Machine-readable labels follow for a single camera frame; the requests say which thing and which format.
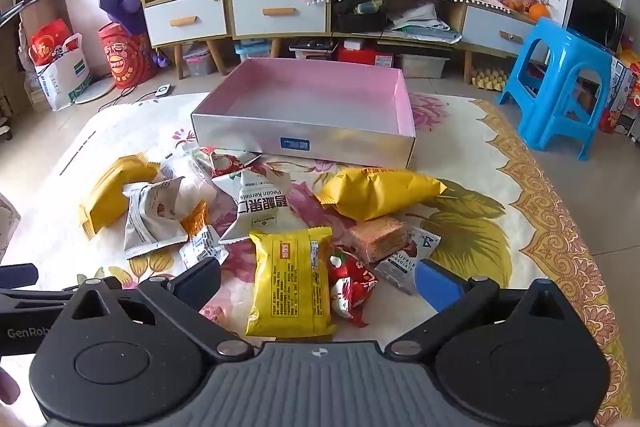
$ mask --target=silver screw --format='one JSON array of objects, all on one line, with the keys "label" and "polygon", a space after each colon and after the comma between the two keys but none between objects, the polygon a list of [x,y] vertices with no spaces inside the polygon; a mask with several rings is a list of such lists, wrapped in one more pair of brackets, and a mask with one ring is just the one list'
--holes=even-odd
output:
[{"label": "silver screw", "polygon": [[413,357],[421,350],[420,344],[414,341],[397,341],[391,344],[391,352],[399,357]]},{"label": "silver screw", "polygon": [[222,341],[218,344],[218,352],[225,357],[242,355],[249,346],[243,341]]}]

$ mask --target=tile floor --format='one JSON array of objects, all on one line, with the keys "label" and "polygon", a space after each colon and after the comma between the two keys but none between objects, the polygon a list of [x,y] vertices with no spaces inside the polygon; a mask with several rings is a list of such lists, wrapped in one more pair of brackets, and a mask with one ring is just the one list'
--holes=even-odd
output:
[{"label": "tile floor", "polygon": [[[138,86],[123,102],[133,102],[162,84],[174,84],[172,94],[211,90],[220,82],[214,74],[176,81],[165,71]],[[409,90],[495,100],[496,93],[463,83],[457,75],[443,79],[410,79]],[[84,124],[108,100],[76,105],[59,112],[30,114],[14,121],[14,139],[0,142],[0,191],[24,213],[37,204],[37,189],[49,169],[71,144]],[[512,123],[519,120],[515,105],[502,106]],[[534,153],[556,191],[577,221],[581,234],[600,267],[626,350],[632,392],[640,417],[640,150],[620,135],[598,133],[587,162],[577,159],[578,146],[570,141],[551,144]]]}]

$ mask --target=cabinet leg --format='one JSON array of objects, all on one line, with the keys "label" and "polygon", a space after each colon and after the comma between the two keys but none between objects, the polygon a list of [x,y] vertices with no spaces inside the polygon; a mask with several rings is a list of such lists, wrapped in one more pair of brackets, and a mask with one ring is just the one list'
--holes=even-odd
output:
[{"label": "cabinet leg", "polygon": [[225,67],[225,63],[222,60],[222,55],[220,55],[220,51],[218,50],[218,43],[213,40],[207,41],[207,47],[209,48],[209,53],[211,53],[211,57],[213,57],[213,61],[216,63],[216,67],[222,76],[226,76],[228,71]]},{"label": "cabinet leg", "polygon": [[184,78],[184,74],[182,73],[182,44],[176,44],[174,46],[174,62],[175,70],[178,71],[178,80],[182,80]]},{"label": "cabinet leg", "polygon": [[469,50],[465,51],[465,84],[471,84],[471,70],[473,69],[474,54]]},{"label": "cabinet leg", "polygon": [[271,40],[271,53],[269,54],[271,58],[278,58],[280,56],[280,42],[280,39]]}]

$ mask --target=yellow bag on shelf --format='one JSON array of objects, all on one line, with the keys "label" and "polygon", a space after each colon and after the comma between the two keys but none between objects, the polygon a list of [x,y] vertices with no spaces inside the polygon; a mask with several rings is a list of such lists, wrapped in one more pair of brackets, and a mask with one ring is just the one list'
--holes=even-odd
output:
[{"label": "yellow bag on shelf", "polygon": [[150,162],[143,154],[123,156],[113,162],[80,203],[80,224],[87,239],[92,239],[102,227],[108,227],[129,208],[129,198],[123,195],[124,185],[151,182],[160,164]]},{"label": "yellow bag on shelf", "polygon": [[348,168],[338,172],[316,198],[356,221],[368,221],[439,196],[447,188],[441,181],[418,172]]},{"label": "yellow bag on shelf", "polygon": [[250,234],[258,266],[246,334],[300,338],[334,332],[326,265],[331,236],[331,227]]}]

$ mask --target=red bucket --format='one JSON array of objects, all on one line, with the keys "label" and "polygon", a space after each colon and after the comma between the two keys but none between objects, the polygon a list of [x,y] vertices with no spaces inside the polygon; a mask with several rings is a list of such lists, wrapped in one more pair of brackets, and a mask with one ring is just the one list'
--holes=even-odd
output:
[{"label": "red bucket", "polygon": [[158,72],[146,33],[132,36],[121,25],[112,22],[100,28],[98,35],[102,39],[116,87],[126,89],[137,86]]}]

